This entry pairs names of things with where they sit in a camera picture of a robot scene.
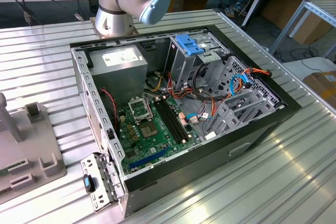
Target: aluminum profile table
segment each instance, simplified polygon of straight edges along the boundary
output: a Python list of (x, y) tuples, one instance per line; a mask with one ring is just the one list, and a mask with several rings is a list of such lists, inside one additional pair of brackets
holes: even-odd
[[(294, 37), (295, 33), (300, 29), (302, 24), (306, 21), (310, 12), (316, 14), (324, 21), (328, 22), (333, 27), (336, 27), (336, 0), (304, 0), (295, 11), (291, 19), (288, 21), (285, 28), (282, 30), (281, 34), (278, 36), (276, 41), (273, 43), (269, 52), (274, 54), (275, 51), (278, 49), (280, 43), (285, 39), (287, 34), (289, 33), (290, 28), (294, 25), (294, 23), (301, 17), (303, 11), (306, 13), (302, 16), (299, 20), (296, 27), (293, 29), (289, 37)], [(333, 49), (336, 48), (336, 43), (331, 46), (331, 48), (324, 54), (323, 57), (327, 57)]]
[[(222, 13), (169, 13), (139, 33), (216, 25), (303, 109), (260, 146), (135, 213), (125, 223), (334, 223), (336, 111)], [(91, 23), (0, 31), (0, 91), (16, 111), (38, 101), (48, 109), (68, 173), (0, 205), (4, 223), (117, 223), (117, 204), (96, 214), (79, 161), (97, 151), (81, 104), (68, 44), (97, 38)]]

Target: cardboard box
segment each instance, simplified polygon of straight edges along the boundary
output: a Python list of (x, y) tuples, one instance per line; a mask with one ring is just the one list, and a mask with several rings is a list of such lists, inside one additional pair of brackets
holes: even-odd
[(312, 73), (303, 82), (336, 109), (336, 71)]

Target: blue drive bay latch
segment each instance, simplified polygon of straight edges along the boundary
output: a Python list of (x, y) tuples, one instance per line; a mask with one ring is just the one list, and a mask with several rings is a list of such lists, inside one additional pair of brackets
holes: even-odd
[(176, 35), (177, 42), (187, 51), (188, 55), (198, 55), (205, 52), (203, 48), (198, 47), (196, 40), (192, 39), (188, 34)]

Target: blue cable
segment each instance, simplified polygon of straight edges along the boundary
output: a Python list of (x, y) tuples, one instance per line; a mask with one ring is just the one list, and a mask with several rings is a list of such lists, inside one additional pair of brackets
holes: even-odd
[(233, 89), (233, 82), (235, 81), (235, 78), (236, 77), (239, 77), (243, 80), (243, 82), (250, 82), (249, 79), (247, 78), (246, 74), (236, 74), (232, 77), (231, 81), (230, 81), (230, 91), (231, 91), (231, 94), (232, 96), (234, 97), (235, 96), (235, 91)]
[(192, 113), (192, 114), (187, 115), (185, 118), (187, 118), (187, 120), (189, 120), (190, 118), (192, 118), (195, 115), (203, 117), (202, 115), (198, 115), (197, 113)]

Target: open computer tower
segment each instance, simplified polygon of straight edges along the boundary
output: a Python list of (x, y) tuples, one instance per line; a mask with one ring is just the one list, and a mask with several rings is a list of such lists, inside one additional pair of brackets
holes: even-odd
[(99, 153), (95, 211), (129, 216), (259, 145), (301, 107), (215, 26), (71, 44)]

